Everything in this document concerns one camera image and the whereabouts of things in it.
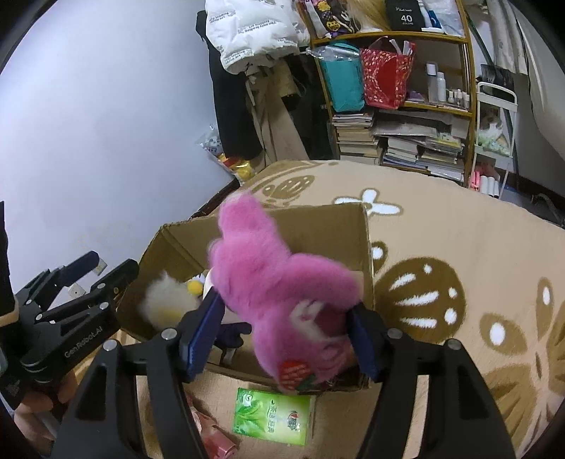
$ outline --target bookshelf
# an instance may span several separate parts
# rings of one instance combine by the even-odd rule
[[[405,102],[403,104],[404,108],[407,109],[422,109],[422,110],[430,110],[430,111],[437,111],[443,113],[449,113],[455,116],[461,116],[463,118],[467,118],[470,120],[469,122],[469,129],[467,133],[467,138],[465,139],[465,148],[464,148],[464,184],[468,182],[468,177],[471,172],[473,156],[474,156],[474,146],[475,146],[475,122],[476,119],[476,85],[475,85],[475,63],[473,60],[473,51],[472,51],[472,44],[471,44],[471,32],[469,30],[469,25],[467,22],[467,15],[465,14],[465,10],[461,0],[455,0],[457,4],[457,9],[459,10],[459,16],[461,18],[461,22],[463,25],[464,37],[455,37],[446,34],[440,33],[433,33],[433,32],[409,32],[409,31],[387,31],[387,32],[360,32],[360,33],[352,33],[352,34],[343,34],[339,35],[336,38],[316,38],[316,33],[314,28],[310,22],[310,18],[305,11],[303,11],[303,18],[306,21],[308,29],[310,31],[310,36],[312,37],[310,46],[312,48],[316,48],[317,46],[326,45],[330,42],[335,41],[343,41],[347,40],[352,44],[355,44],[356,41],[362,41],[370,38],[377,39],[379,37],[402,37],[407,39],[413,40],[430,40],[430,41],[438,41],[438,42],[447,42],[453,45],[457,45],[459,48],[459,56],[460,56],[460,67],[458,71],[461,72],[462,80],[463,80],[463,87],[461,88],[463,91],[467,92],[471,97],[471,105],[468,111],[460,110],[452,107],[447,106],[440,106],[440,105],[433,105],[429,103],[420,103],[420,102]],[[326,102],[326,107],[328,110],[329,119],[331,120],[334,116],[334,111],[332,108],[332,101],[329,97],[328,88],[325,83],[324,73],[320,66],[320,63],[317,59],[316,61],[316,68],[318,69],[318,75],[321,81],[322,90],[324,93],[324,98]],[[332,140],[335,144],[336,151],[339,151],[339,147],[337,145],[337,134],[336,130],[332,127]]]

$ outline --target yellow ball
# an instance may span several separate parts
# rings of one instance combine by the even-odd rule
[[[204,284],[199,280],[190,280],[186,283],[186,288],[188,289],[189,293],[193,294],[194,296],[200,296],[204,292]]]

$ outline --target white wall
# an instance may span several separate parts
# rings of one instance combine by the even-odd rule
[[[477,7],[468,7],[467,11],[479,31],[481,38],[485,42],[490,56],[495,59],[491,33],[492,25],[489,16],[483,14]],[[475,57],[475,71],[477,75],[480,75],[480,64],[485,64],[486,59],[483,57],[474,37],[473,54]],[[541,65],[546,71],[550,68],[549,62],[542,60]],[[561,196],[565,196],[565,161],[559,153],[555,151],[547,139],[544,138],[536,124],[532,113],[532,100],[528,89],[528,78],[525,75],[515,75],[514,85],[518,97],[518,113],[514,128],[516,130],[516,151],[518,154],[519,174],[555,191]]]
[[[195,140],[215,122],[204,0],[58,0],[0,75],[0,200],[14,290],[96,250],[139,259],[231,180]],[[88,287],[93,275],[82,284]]]

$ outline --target white rack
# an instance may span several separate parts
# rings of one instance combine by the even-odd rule
[[[513,98],[513,102],[509,102],[505,99],[500,99],[495,96],[491,96],[490,94],[484,93],[481,89],[484,87],[498,89],[500,91],[504,91],[505,93],[509,94]],[[477,135],[475,137],[475,153],[473,155],[473,166],[471,167],[471,172],[475,170],[475,164],[477,163],[477,155],[486,156],[494,160],[494,165],[500,169],[505,170],[504,174],[504,181],[502,182],[502,186],[500,189],[500,193],[498,198],[502,197],[502,193],[504,192],[504,187],[506,186],[506,179],[508,178],[509,172],[514,172],[514,160],[512,156],[505,156],[500,153],[495,153],[493,151],[485,150],[482,146],[478,145],[479,142],[479,124],[481,118],[481,102],[488,103],[490,105],[494,105],[495,107],[499,107],[503,110],[508,110],[510,113],[510,118],[512,120],[512,125],[514,129],[512,131],[512,139],[510,141],[510,152],[514,151],[514,142],[516,140],[516,113],[518,111],[518,98],[516,93],[513,91],[506,89],[502,86],[498,86],[492,83],[486,83],[481,81],[477,84]]]

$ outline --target brown butterfly pattern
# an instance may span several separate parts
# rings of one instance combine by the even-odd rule
[[[373,275],[386,261],[388,248],[372,243]],[[465,292],[455,270],[433,257],[409,258],[375,281],[375,308],[388,327],[414,339],[443,343],[463,323]]]
[[[553,418],[565,395],[565,302],[555,312],[551,283],[541,278],[536,294],[537,334],[527,336],[514,321],[494,313],[481,317],[481,337],[490,349],[522,361],[484,375],[520,456]]]

